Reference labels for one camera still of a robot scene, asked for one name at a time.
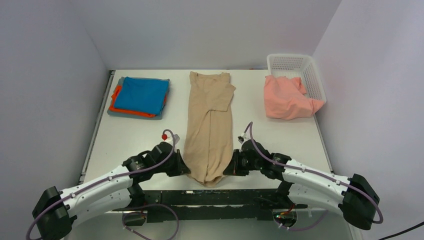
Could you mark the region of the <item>beige t-shirt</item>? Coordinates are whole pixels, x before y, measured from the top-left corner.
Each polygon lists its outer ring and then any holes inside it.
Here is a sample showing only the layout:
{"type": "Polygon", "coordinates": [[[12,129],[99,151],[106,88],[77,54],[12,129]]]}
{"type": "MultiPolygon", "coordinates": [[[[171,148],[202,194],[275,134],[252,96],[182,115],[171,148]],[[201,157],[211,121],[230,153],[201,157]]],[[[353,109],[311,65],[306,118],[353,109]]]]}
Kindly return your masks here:
{"type": "Polygon", "coordinates": [[[189,177],[214,187],[224,176],[233,156],[231,102],[236,90],[227,72],[190,72],[187,131],[183,160],[189,177]]]}

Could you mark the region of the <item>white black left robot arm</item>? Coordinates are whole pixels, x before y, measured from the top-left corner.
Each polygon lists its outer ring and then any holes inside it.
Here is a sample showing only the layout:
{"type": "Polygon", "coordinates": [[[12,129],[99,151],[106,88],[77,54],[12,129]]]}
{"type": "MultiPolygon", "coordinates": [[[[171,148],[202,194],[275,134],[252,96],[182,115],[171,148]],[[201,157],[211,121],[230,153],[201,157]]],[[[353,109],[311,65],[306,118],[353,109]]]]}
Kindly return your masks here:
{"type": "Polygon", "coordinates": [[[37,227],[42,240],[60,240],[73,227],[112,210],[141,210],[154,206],[147,202],[140,183],[153,175],[176,177],[190,173],[181,153],[173,144],[161,142],[152,150],[131,156],[121,165],[94,180],[58,190],[46,189],[32,211],[34,218],[27,233],[37,227]]]}

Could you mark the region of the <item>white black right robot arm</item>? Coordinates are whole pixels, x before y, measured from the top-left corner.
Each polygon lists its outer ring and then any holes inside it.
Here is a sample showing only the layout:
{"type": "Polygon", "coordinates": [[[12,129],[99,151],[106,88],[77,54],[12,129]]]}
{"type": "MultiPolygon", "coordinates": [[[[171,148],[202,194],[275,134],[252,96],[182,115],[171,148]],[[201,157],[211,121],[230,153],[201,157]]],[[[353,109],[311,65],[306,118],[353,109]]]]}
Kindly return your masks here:
{"type": "Polygon", "coordinates": [[[279,180],[275,193],[255,200],[263,209],[294,210],[296,206],[316,207],[341,215],[352,226],[370,230],[379,215],[380,198],[359,174],[351,177],[326,173],[296,161],[288,155],[270,153],[258,142],[245,141],[233,152],[223,171],[225,176],[247,176],[259,171],[279,180]]]}

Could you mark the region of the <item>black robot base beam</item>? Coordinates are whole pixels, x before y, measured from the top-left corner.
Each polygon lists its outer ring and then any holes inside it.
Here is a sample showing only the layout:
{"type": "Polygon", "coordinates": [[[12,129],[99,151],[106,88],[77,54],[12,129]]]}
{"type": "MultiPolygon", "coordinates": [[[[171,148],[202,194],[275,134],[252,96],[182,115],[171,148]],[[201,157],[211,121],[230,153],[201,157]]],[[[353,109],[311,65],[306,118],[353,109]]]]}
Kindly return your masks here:
{"type": "Polygon", "coordinates": [[[271,221],[272,212],[304,209],[277,189],[236,190],[146,190],[143,198],[131,200],[124,211],[145,207],[147,223],[174,220],[271,221]]]}

